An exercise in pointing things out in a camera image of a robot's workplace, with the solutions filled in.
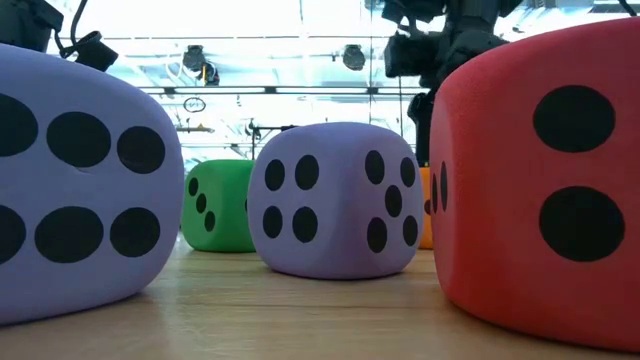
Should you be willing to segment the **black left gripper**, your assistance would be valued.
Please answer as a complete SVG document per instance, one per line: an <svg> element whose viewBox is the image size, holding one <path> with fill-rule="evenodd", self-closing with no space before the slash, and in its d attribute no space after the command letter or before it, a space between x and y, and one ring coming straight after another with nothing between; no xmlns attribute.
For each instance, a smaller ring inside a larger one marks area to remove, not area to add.
<svg viewBox="0 0 640 360"><path fill-rule="evenodd" d="M0 0L0 43L46 52L63 19L46 0Z"/></svg>

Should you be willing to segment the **green foam die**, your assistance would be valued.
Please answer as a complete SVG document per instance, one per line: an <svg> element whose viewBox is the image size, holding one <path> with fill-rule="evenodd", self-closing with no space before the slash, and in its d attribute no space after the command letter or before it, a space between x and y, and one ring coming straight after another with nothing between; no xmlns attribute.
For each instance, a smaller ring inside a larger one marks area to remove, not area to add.
<svg viewBox="0 0 640 360"><path fill-rule="evenodd" d="M181 232L195 250L253 253L249 232L247 194L254 162L207 160L189 172Z"/></svg>

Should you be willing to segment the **orange foam die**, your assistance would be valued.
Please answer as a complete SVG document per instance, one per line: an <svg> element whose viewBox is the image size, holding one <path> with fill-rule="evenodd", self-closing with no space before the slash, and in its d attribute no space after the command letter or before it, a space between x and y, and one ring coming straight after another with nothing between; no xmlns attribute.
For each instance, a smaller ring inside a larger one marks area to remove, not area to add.
<svg viewBox="0 0 640 360"><path fill-rule="evenodd" d="M423 214L424 225L422 237L420 240L420 249L432 249L432 225L431 225L431 187L430 187L430 169L428 167L420 168L420 176L423 190Z"/></svg>

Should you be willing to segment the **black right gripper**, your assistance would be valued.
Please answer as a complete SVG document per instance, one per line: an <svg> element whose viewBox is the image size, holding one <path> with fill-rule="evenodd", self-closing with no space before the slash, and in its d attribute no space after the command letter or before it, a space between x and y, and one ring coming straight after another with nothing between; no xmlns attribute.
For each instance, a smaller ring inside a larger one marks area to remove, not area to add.
<svg viewBox="0 0 640 360"><path fill-rule="evenodd" d="M432 89L438 88L449 75L474 57L509 43L479 19L471 18L449 22L444 30L429 32L425 40L427 59L422 70L422 86ZM433 106L434 92L430 90L416 94L407 110L416 128L416 159L419 165L427 165L429 161Z"/></svg>

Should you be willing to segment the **red foam die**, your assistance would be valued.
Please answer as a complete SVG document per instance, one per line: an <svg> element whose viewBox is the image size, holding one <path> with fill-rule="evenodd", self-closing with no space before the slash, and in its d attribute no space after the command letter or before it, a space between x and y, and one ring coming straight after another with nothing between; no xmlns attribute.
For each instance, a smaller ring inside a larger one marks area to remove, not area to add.
<svg viewBox="0 0 640 360"><path fill-rule="evenodd" d="M437 92L435 263L488 322L640 352L640 16L487 51Z"/></svg>

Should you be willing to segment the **black ceiling track rail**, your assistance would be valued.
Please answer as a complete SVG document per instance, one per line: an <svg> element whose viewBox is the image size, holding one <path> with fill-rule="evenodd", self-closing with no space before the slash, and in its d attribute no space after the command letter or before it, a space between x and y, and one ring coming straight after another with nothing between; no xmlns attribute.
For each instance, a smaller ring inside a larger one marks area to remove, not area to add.
<svg viewBox="0 0 640 360"><path fill-rule="evenodd" d="M317 87L317 86L239 86L239 87L140 87L151 95L414 95L426 92L418 87Z"/></svg>

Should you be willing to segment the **purple foam die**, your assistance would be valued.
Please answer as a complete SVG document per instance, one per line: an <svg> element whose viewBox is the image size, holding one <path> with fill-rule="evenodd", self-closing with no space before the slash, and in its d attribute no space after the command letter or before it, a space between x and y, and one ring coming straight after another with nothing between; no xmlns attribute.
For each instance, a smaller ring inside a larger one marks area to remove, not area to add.
<svg viewBox="0 0 640 360"><path fill-rule="evenodd" d="M134 295L177 237L172 121L94 68L0 44L0 324Z"/></svg>
<svg viewBox="0 0 640 360"><path fill-rule="evenodd" d="M401 272L423 231L423 190L409 144L357 122L294 127L259 153L248 189L256 251L271 269L317 279Z"/></svg>

